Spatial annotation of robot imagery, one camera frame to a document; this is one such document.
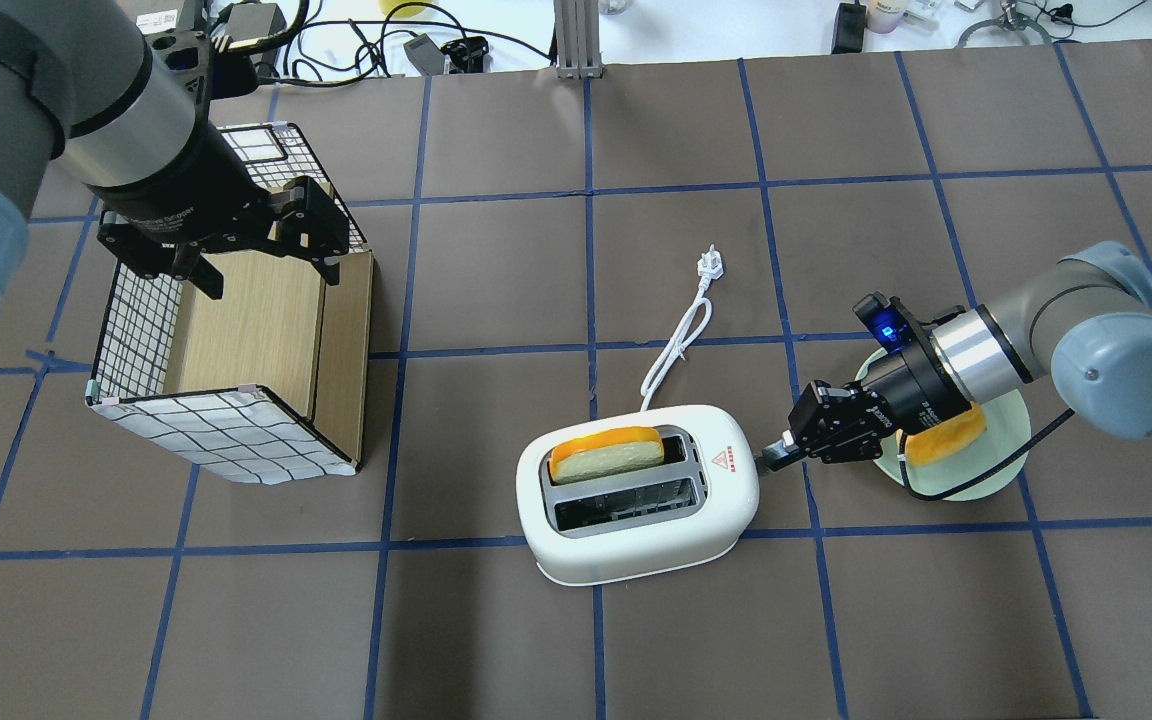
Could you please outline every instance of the connector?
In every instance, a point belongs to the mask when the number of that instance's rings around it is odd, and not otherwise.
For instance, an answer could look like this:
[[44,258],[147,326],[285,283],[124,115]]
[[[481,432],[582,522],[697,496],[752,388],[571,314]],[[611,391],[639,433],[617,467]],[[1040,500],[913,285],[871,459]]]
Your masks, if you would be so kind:
[[696,262],[696,274],[708,281],[717,281],[718,278],[723,276],[723,257],[721,252],[714,250],[713,245],[710,245],[708,251],[705,251]]

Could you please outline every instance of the black wire grid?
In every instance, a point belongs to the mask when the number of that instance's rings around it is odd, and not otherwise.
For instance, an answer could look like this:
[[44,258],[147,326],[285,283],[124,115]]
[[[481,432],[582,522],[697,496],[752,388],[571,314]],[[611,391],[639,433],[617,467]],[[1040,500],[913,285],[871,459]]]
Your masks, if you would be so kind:
[[[300,128],[291,123],[220,129],[257,184],[297,176],[329,182]],[[349,218],[349,251],[367,251]],[[351,475],[349,457],[270,388],[238,386],[164,395],[182,287],[165,275],[141,278],[120,263],[96,348],[88,406],[123,429],[233,480],[275,484]]]

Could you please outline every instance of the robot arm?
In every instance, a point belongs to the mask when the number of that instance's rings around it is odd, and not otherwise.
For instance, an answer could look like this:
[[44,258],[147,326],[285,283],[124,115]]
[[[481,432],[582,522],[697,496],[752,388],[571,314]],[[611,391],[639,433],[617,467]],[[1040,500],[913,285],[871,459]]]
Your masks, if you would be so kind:
[[1102,242],[995,302],[919,323],[873,293],[855,308],[888,355],[859,381],[812,381],[790,429],[763,450],[768,469],[806,457],[870,460],[910,434],[1051,374],[1061,397],[1106,433],[1152,437],[1152,275]]
[[105,202],[97,234],[132,272],[219,297],[202,252],[260,250],[338,282],[348,220],[329,194],[303,177],[256,185],[207,122],[212,97],[255,88],[242,54],[218,54],[204,33],[142,37],[113,0],[0,0],[0,297],[58,158]]

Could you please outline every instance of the metal post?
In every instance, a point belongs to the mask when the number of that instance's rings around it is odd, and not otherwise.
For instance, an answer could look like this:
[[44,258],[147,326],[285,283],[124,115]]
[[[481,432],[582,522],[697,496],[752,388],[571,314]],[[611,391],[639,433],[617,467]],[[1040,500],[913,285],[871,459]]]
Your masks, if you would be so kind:
[[558,77],[602,77],[598,48],[598,0],[554,0]]

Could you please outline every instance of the white bottle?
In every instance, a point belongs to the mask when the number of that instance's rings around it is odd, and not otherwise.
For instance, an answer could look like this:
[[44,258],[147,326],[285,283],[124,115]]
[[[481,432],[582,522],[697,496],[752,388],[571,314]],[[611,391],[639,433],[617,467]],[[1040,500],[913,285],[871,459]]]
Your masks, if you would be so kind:
[[865,26],[874,32],[888,33],[899,26],[910,0],[869,0]]

